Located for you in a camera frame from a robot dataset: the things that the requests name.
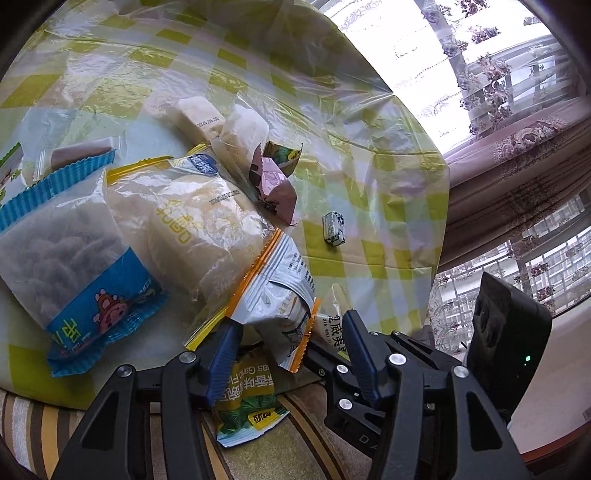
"plastic tablecloth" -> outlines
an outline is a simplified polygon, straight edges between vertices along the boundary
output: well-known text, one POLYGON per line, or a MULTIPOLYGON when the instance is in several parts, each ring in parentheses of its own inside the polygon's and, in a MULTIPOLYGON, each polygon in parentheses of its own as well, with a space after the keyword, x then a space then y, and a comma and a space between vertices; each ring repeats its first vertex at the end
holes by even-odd
MULTIPOLYGON (((267 120, 271 140, 304 144, 290 178, 300 220, 287 232, 317 295, 340 283, 371 330, 420 328, 443 243, 447 166, 371 65, 305 2, 69 0, 0 83, 0 145, 20 141, 33 162, 47 148, 125 133, 123 163, 182 155, 192 145, 166 107, 204 95, 226 114, 236 94, 267 120), (331 210, 345 218, 338 248, 323 239, 331 210)), ((117 365, 151 368, 178 353, 194 313, 173 294, 87 374, 53 379, 48 336, 2 284, 0 387, 84 408, 117 365)))

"brown curtain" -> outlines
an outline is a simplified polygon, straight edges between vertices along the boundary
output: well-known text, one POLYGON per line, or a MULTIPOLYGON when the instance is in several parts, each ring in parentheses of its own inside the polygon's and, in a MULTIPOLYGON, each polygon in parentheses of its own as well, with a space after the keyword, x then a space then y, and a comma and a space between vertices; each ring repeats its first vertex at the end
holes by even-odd
POLYGON ((521 237, 591 183, 591 98, 540 110, 446 161, 450 198, 439 271, 521 237))

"candy wrapper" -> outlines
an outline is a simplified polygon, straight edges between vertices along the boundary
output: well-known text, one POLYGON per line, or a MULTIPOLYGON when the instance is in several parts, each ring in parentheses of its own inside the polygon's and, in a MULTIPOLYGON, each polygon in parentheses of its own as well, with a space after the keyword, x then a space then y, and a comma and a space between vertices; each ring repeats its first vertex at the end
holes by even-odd
POLYGON ((283 145, 278 145, 269 140, 265 145, 265 150, 263 151, 262 156, 272 158, 283 172, 283 175, 289 177, 296 169, 303 149, 304 144, 301 145, 299 150, 295 150, 293 148, 284 147, 283 145))
POLYGON ((225 315, 252 325, 277 364, 295 373, 310 339, 319 302, 296 243, 277 229, 240 283, 225 315))
POLYGON ((275 397, 275 385, 261 348, 242 355, 232 367, 223 397, 213 414, 217 441, 232 447, 260 437, 289 411, 275 397))
POLYGON ((322 217, 324 241, 333 247, 345 243, 345 219, 340 213, 329 212, 322 217))
POLYGON ((296 190, 273 159, 261 155, 260 145, 252 157, 248 178, 263 207, 293 225, 296 190))
POLYGON ((16 144, 0 160, 0 206, 27 189, 22 176, 22 147, 16 144))
POLYGON ((347 356, 342 322, 345 312, 352 308, 349 294, 341 285, 334 283, 320 304, 313 329, 315 335, 347 356))
POLYGON ((0 209, 0 275, 51 335, 55 377, 86 372, 166 300, 106 204, 114 156, 61 168, 0 209))

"striped cushion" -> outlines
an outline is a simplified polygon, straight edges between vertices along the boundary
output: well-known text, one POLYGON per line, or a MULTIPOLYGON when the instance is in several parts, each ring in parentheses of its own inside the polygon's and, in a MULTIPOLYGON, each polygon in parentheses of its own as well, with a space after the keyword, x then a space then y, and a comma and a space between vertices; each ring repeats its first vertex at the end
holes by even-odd
MULTIPOLYGON (((291 414, 258 440, 225 449, 206 416, 203 430, 216 480, 353 480, 366 478, 371 461, 323 423, 326 393, 308 385, 279 396, 291 414)), ((48 479, 83 412, 57 408, 0 390, 0 433, 17 461, 48 479)), ((160 416, 151 417, 155 480, 165 479, 160 416)))

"window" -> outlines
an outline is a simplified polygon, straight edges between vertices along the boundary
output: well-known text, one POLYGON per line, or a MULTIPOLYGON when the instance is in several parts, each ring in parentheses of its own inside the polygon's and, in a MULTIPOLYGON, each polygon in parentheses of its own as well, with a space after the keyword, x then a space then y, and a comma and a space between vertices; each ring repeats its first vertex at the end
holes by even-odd
POLYGON ((313 0, 450 154, 576 95, 572 63, 518 0, 313 0))
POLYGON ((436 275, 426 322, 439 349, 455 355, 470 344, 483 271, 516 286, 553 316, 591 295, 589 190, 523 232, 519 241, 436 275))

